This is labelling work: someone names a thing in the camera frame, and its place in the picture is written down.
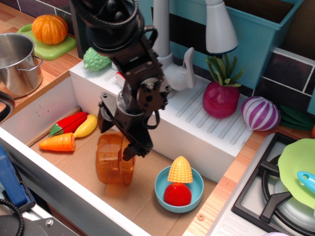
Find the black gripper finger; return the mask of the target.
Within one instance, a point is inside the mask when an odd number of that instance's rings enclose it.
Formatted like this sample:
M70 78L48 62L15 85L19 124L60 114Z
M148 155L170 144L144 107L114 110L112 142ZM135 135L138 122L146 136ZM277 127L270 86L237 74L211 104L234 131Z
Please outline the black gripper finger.
M114 126L114 117L107 108L100 108L97 116L97 124L101 133L106 132Z
M127 147L124 149L123 152L123 160L124 161L129 161L131 160L134 156L141 156L141 147L137 144L128 144Z

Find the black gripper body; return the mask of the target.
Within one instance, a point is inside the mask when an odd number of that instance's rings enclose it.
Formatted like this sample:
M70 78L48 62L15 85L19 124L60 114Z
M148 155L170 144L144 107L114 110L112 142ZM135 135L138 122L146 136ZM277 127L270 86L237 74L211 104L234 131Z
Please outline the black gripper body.
M100 101L98 103L100 108L107 108L106 103L111 101L109 94L106 92L101 93ZM149 154L153 148L153 143L149 134L149 130L153 129L152 125L148 125L148 121L152 113L138 113L130 114L126 111L122 94L119 93L118 98L115 100L115 113L114 126L129 140L130 144L137 144L141 147L142 157Z

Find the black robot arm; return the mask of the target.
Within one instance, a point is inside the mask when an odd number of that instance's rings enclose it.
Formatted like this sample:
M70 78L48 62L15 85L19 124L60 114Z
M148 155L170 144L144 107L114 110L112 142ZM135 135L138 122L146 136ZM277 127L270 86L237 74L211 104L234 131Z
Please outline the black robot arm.
M112 114L106 93L99 103L101 132L117 127L129 140L123 159L146 156L153 148L148 123L159 118L170 91L153 45L158 37L154 26L146 26L135 0L74 0L76 13L86 24L88 44L109 57L125 79Z

